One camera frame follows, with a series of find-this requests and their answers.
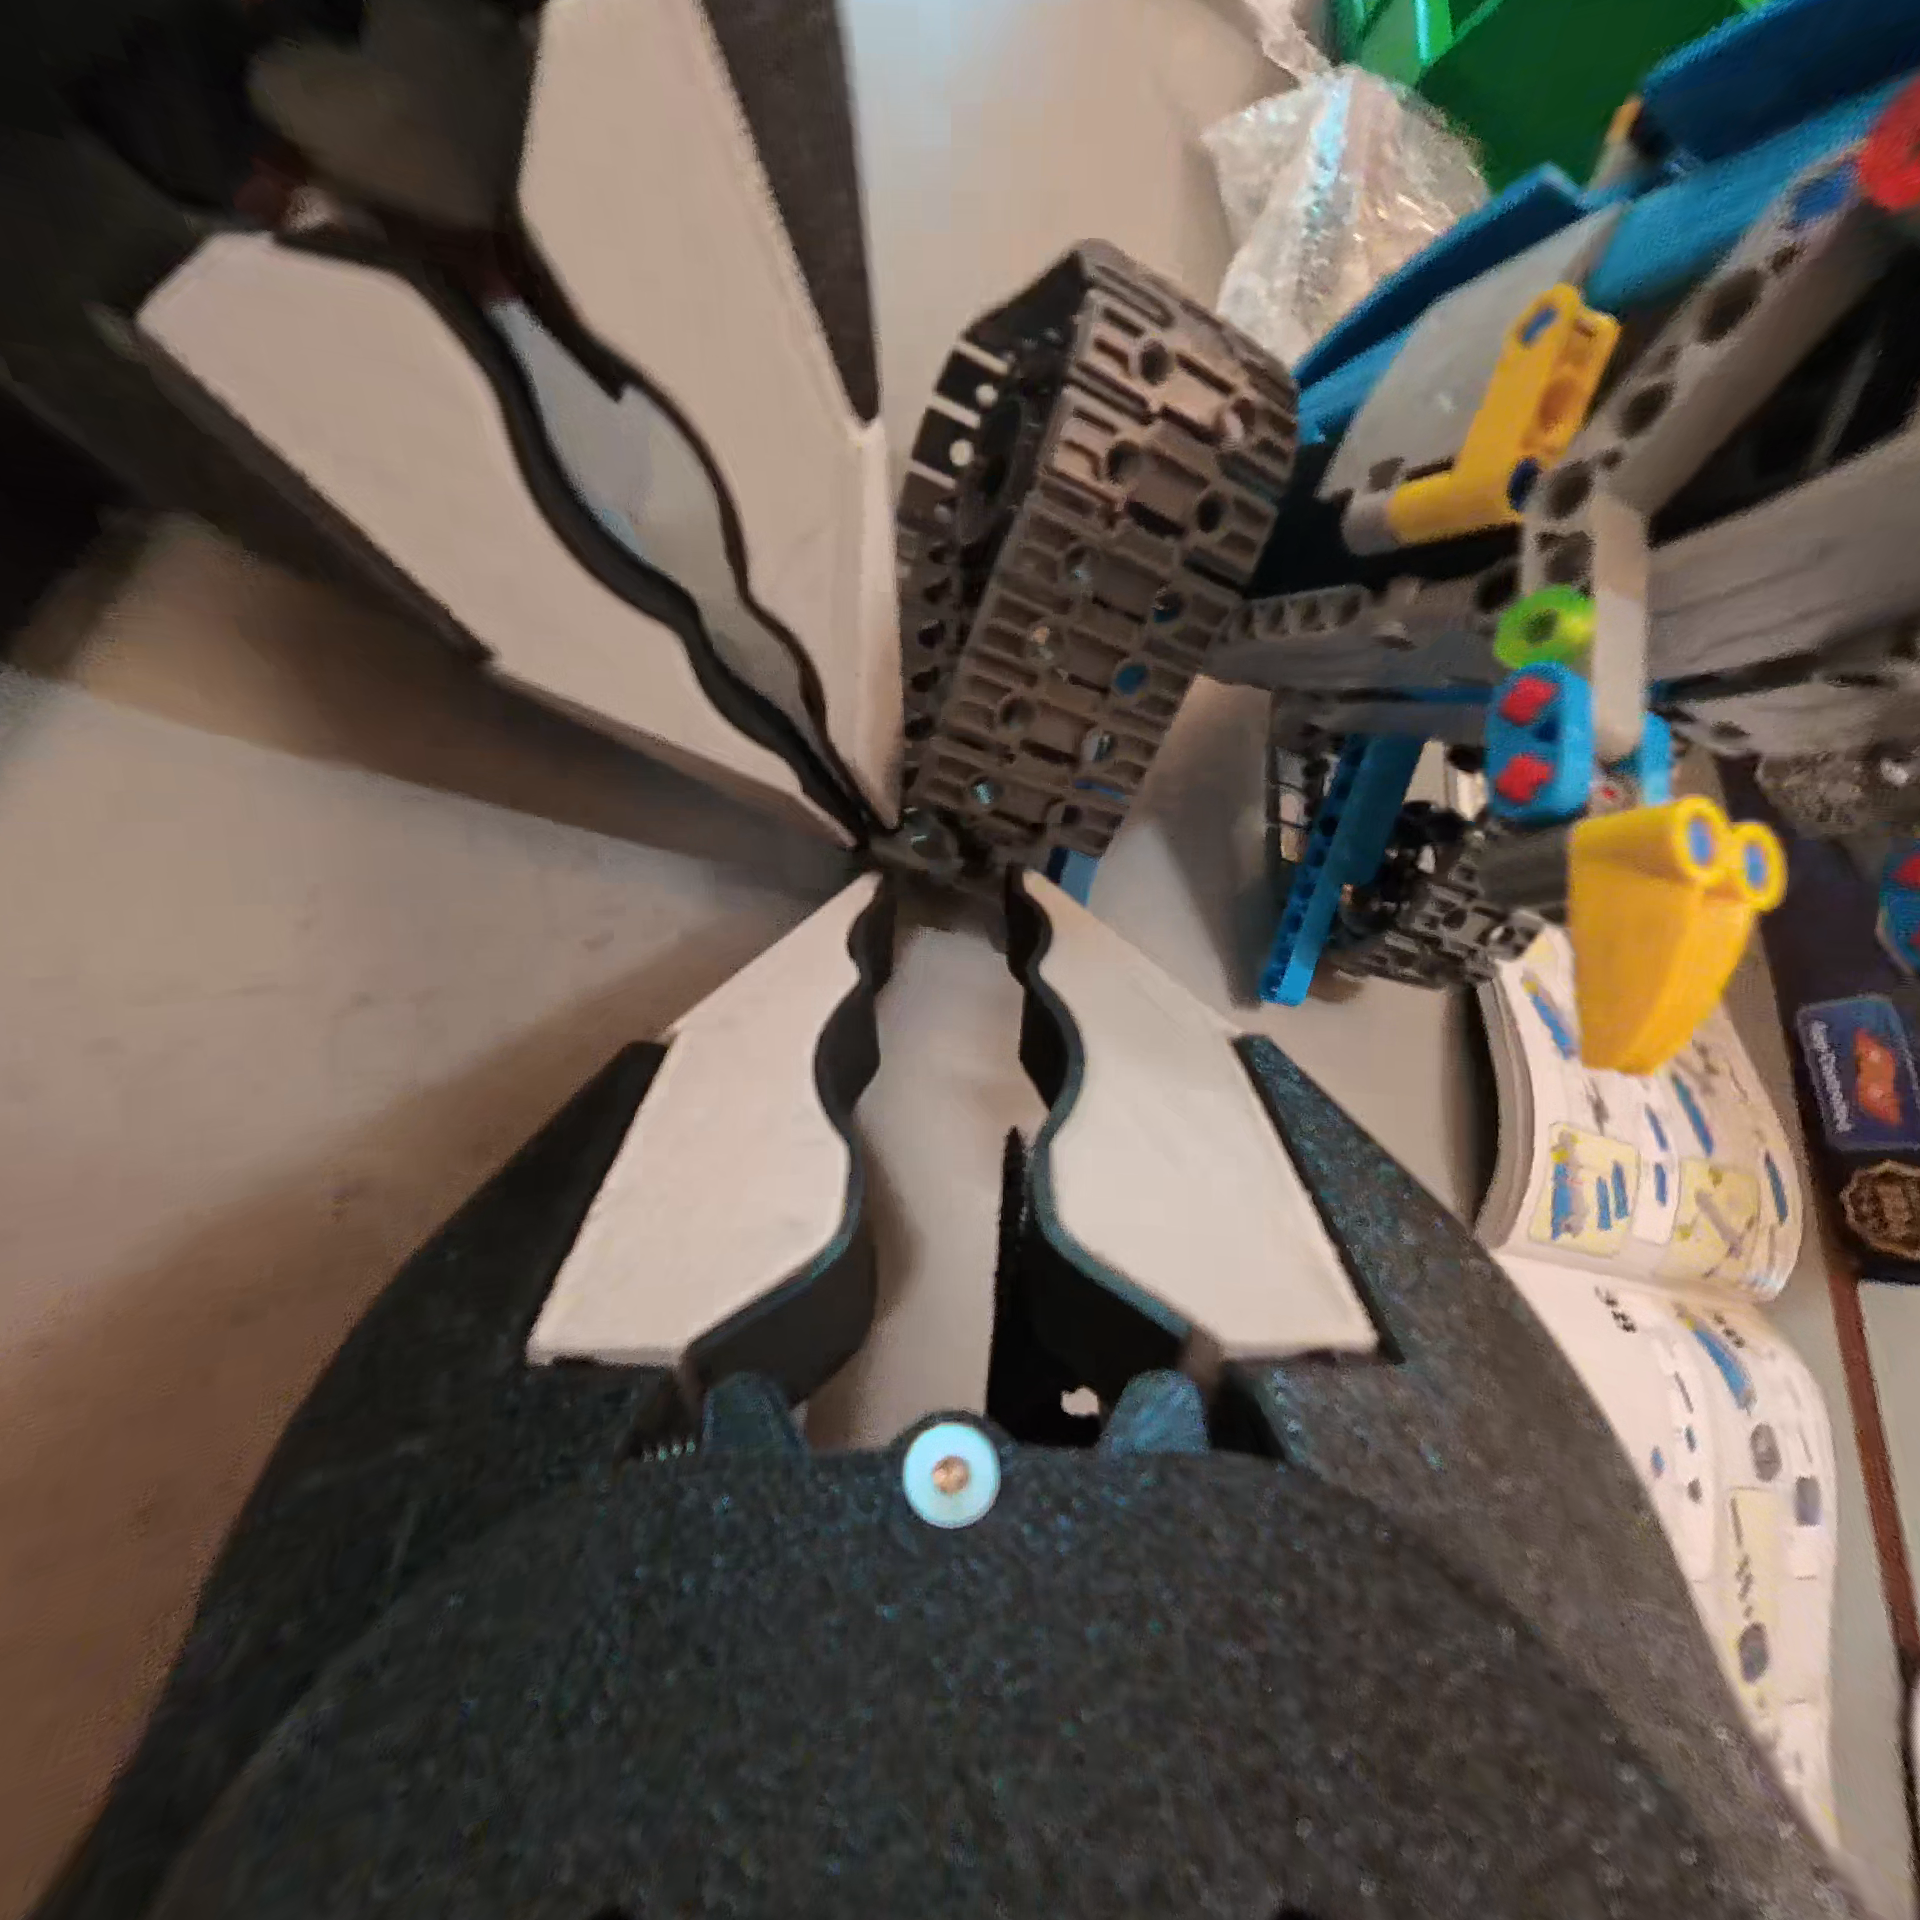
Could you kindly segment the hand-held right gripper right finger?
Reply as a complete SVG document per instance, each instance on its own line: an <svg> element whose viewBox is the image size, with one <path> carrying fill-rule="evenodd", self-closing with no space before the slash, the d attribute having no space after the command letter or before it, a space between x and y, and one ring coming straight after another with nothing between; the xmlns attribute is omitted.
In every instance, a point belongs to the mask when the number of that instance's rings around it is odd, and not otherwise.
<svg viewBox="0 0 1920 1920"><path fill-rule="evenodd" d="M1044 876L1005 877L1001 920L1040 1112L1001 1153L987 1413L1090 1427L1066 1393L1112 1413L1153 1370L1213 1406L1277 1369L1380 1362L1258 1036Z"/></svg>

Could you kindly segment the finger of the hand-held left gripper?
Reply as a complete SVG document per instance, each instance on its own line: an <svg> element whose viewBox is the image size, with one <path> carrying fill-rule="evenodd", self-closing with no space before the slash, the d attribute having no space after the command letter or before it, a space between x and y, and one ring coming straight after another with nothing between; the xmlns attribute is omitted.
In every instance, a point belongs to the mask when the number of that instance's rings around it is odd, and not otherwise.
<svg viewBox="0 0 1920 1920"><path fill-rule="evenodd" d="M520 223L568 314L710 457L743 589L801 645L834 772L898 823L887 451L814 304L704 3L549 3Z"/></svg>
<svg viewBox="0 0 1920 1920"><path fill-rule="evenodd" d="M492 679L834 845L866 823L795 720L734 673L687 589L571 485L536 389L435 274L206 239L139 344L465 640Z"/></svg>

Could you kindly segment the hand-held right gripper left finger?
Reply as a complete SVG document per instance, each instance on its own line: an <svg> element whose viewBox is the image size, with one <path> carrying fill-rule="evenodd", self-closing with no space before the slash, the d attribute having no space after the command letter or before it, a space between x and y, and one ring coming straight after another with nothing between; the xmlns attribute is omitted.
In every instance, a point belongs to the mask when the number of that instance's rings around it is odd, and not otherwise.
<svg viewBox="0 0 1920 1920"><path fill-rule="evenodd" d="M529 1332L531 1365L654 1369L696 1400L834 1377L877 1304L854 1110L877 1070L887 884L858 876L696 1003Z"/></svg>

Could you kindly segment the blue toy vehicle with wheels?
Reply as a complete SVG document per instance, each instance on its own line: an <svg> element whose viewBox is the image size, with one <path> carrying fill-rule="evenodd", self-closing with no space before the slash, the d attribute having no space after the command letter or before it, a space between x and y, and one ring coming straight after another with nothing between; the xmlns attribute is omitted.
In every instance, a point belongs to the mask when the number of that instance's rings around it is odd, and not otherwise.
<svg viewBox="0 0 1920 1920"><path fill-rule="evenodd" d="M1647 1074L1802 833L1917 823L1917 3L1762 3L1661 58L1301 360L1301 476L1221 682L1270 694L1262 1003L1570 945Z"/></svg>

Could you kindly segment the grey desk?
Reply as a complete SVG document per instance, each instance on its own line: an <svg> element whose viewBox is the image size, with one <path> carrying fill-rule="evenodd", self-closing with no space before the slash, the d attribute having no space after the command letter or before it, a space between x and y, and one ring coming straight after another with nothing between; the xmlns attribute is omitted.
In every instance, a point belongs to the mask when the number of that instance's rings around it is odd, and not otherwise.
<svg viewBox="0 0 1920 1920"><path fill-rule="evenodd" d="M1213 295L1200 128L1280 78L1232 3L847 3L898 447L952 332L1066 243ZM100 1813L305 1388L622 1042L801 924L830 850L531 709L194 522L115 530L3 663L3 1917ZM1262 702L1200 686L1092 908L1221 1012L1259 941ZM990 933L900 904L877 1003L882 1321L814 1431L972 1397L998 1165L1036 1122ZM1472 1006L1255 1021L1472 1215ZM1917 1917L1893 1635L1814 1248L1776 1310L1837 1432L1836 1798Z"/></svg>

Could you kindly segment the open instruction booklet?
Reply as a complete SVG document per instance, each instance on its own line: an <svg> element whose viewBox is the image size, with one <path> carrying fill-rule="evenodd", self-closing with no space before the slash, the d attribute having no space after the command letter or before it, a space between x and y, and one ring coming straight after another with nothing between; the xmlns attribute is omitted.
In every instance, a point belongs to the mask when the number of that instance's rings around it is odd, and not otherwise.
<svg viewBox="0 0 1920 1920"><path fill-rule="evenodd" d="M1836 1437L1766 1320L1806 1232L1784 1116L1723 1009L1655 1074L1588 1066L1556 926L1479 987L1479 1017L1499 1092L1479 1242L1602 1406L1752 1738L1836 1843Z"/></svg>

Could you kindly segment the bubble wrap bag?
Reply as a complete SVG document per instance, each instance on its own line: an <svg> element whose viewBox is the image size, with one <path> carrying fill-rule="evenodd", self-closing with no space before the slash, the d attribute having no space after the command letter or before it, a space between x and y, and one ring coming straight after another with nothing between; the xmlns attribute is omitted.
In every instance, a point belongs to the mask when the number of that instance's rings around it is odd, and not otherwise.
<svg viewBox="0 0 1920 1920"><path fill-rule="evenodd" d="M1211 121L1234 254L1216 314L1295 365L1434 239L1489 201L1479 156L1437 108L1322 49L1326 3L1216 3L1270 76Z"/></svg>

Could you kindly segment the dark toy vehicle box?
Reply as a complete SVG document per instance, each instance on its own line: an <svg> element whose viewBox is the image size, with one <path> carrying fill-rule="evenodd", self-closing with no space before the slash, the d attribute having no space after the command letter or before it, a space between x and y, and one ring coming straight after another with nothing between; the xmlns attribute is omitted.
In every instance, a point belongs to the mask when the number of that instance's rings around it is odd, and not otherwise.
<svg viewBox="0 0 1920 1920"><path fill-rule="evenodd" d="M1862 1279L1917 1288L1917 833L1807 836L1752 760L1719 784L1790 862L1758 941L1814 1191Z"/></svg>

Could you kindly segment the green plastic bin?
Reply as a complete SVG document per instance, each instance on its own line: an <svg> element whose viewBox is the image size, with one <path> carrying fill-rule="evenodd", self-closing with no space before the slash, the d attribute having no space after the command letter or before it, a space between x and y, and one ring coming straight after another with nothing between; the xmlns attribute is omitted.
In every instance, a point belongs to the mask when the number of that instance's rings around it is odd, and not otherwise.
<svg viewBox="0 0 1920 1920"><path fill-rule="evenodd" d="M1412 90L1492 189L1551 164L1588 181L1618 104L1752 3L1322 3L1330 51Z"/></svg>

